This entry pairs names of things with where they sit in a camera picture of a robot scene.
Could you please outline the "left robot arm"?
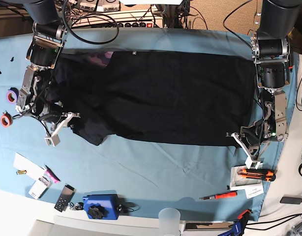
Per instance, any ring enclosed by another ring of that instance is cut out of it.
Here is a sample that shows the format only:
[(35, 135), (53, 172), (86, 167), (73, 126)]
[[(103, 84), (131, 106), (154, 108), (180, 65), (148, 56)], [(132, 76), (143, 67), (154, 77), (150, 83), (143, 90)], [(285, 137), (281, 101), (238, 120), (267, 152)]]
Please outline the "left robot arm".
[(300, 12), (302, 0), (264, 0), (260, 24), (248, 44), (255, 64), (255, 90), (262, 118), (242, 126), (232, 137), (247, 155), (245, 165), (258, 168), (260, 156), (271, 142), (288, 137), (287, 99), (283, 87), (290, 83), (293, 53), (289, 39)]

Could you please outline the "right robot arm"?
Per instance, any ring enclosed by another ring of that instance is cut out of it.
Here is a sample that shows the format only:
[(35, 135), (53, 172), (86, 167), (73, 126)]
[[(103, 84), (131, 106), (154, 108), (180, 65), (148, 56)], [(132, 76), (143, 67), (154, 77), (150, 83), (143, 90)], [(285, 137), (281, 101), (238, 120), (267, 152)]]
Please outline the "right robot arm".
[(19, 90), (15, 118), (31, 117), (38, 120), (51, 145), (58, 142), (58, 132), (78, 113), (64, 112), (60, 102), (46, 99), (53, 81), (53, 71), (66, 43), (70, 26), (71, 4), (67, 0), (18, 1), (33, 20), (32, 40), (26, 53), (26, 67)]

